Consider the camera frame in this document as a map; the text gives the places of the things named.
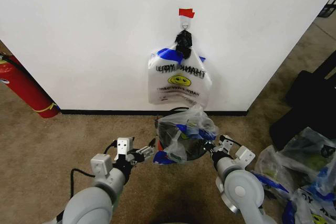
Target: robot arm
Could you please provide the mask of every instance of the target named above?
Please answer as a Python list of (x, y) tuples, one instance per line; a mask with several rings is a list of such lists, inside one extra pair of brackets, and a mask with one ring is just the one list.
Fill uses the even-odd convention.
[(245, 146), (240, 146), (233, 159), (229, 151), (234, 143), (228, 136), (220, 136), (220, 146), (211, 143), (205, 148), (211, 153), (218, 172), (216, 186), (225, 205), (235, 214), (240, 210), (247, 224), (276, 222), (259, 209), (264, 201), (264, 189), (260, 181), (245, 167), (255, 154)]
[(154, 154), (155, 139), (139, 150), (133, 149), (133, 140), (132, 137), (120, 137), (112, 143), (118, 150), (115, 163), (108, 154), (94, 156), (90, 161), (95, 175), (92, 187), (75, 194), (64, 213), (45, 224), (109, 224), (132, 167)]

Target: yellow smiley face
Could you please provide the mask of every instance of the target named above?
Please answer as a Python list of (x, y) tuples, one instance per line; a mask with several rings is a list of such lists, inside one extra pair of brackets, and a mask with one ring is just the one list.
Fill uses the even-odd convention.
[(312, 214), (312, 217), (315, 224), (328, 224), (327, 221), (319, 215)]
[(168, 79), (168, 82), (171, 84), (183, 85), (183, 86), (190, 86), (191, 81), (184, 76), (171, 76)]

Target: red fire extinguisher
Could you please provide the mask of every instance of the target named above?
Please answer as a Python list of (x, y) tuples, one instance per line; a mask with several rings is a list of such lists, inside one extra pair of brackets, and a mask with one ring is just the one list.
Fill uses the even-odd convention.
[(43, 118), (51, 118), (59, 109), (46, 92), (32, 79), (14, 56), (0, 58), (0, 81), (12, 89)]

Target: pile of plastic bags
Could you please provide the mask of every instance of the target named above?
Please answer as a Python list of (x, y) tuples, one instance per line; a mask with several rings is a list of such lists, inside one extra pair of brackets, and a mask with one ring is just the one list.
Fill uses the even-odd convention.
[(335, 141), (306, 128), (283, 150), (269, 146), (260, 153), (254, 174), (268, 195), (286, 205), (284, 223), (336, 224), (335, 150)]
[(203, 144), (214, 141), (218, 134), (218, 127), (200, 105), (160, 118), (155, 127), (160, 148), (153, 160), (156, 164), (197, 159), (206, 152)]

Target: brown carpet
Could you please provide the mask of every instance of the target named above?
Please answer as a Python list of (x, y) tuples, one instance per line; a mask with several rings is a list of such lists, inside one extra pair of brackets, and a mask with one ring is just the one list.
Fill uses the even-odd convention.
[[(247, 116), (213, 116), (220, 132), (257, 155), (270, 145), (269, 126), (289, 110), (283, 98), (296, 75), (303, 69), (314, 70), (336, 49), (335, 33), (328, 30), (336, 27), (335, 21), (334, 14), (319, 26), (309, 27)], [(118, 136), (135, 136), (134, 147), (142, 147), (155, 135), (154, 116), (59, 114), (42, 119), (3, 84), (0, 94), (0, 223), (52, 219), (69, 199), (73, 167), (91, 172), (90, 159)], [(235, 216), (222, 202), (215, 178), (208, 155), (186, 165), (139, 164), (112, 222), (244, 223), (241, 215)], [(75, 175), (76, 191), (90, 183), (90, 178)], [(266, 199), (264, 207), (281, 223), (282, 208), (276, 201)]]

